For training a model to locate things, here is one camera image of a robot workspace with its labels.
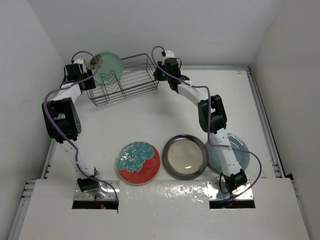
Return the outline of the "mint green flower plate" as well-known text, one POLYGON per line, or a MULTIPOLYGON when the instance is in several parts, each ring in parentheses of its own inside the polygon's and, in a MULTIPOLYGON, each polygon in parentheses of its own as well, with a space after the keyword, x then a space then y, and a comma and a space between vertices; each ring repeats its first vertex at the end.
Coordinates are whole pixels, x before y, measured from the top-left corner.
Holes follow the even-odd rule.
POLYGON ((123 63, 118 55, 113 52, 104 51, 95 55, 89 62, 89 68, 94 72, 93 77, 99 84, 113 85, 121 78, 123 63))

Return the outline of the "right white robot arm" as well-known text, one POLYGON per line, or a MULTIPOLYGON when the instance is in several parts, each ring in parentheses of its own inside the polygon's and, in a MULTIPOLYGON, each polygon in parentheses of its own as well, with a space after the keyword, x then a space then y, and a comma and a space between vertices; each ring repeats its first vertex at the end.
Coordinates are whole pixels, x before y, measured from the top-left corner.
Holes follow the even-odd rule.
POLYGON ((198 110, 198 121, 201 129, 207 133, 207 143, 216 149, 222 167, 224 187, 232 194, 238 187, 247 183, 247 176, 239 164, 230 144, 227 133, 227 115, 222 98, 211 95, 207 86, 197 86, 181 74, 175 57, 155 63, 154 77, 167 81, 171 90, 190 100, 198 110))

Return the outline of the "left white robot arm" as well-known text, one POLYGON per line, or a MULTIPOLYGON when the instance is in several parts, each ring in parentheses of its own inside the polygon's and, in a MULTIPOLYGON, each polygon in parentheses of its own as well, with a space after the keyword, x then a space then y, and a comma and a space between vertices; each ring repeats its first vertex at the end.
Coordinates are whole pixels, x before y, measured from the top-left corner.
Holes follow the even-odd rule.
POLYGON ((49 92, 41 107, 50 138, 59 143, 74 167, 77 185, 81 192, 94 195, 100 190, 99 172, 84 160, 77 145, 82 126, 74 103, 83 91, 94 89, 92 71, 87 70, 83 59, 64 67, 64 78, 59 89, 49 92))

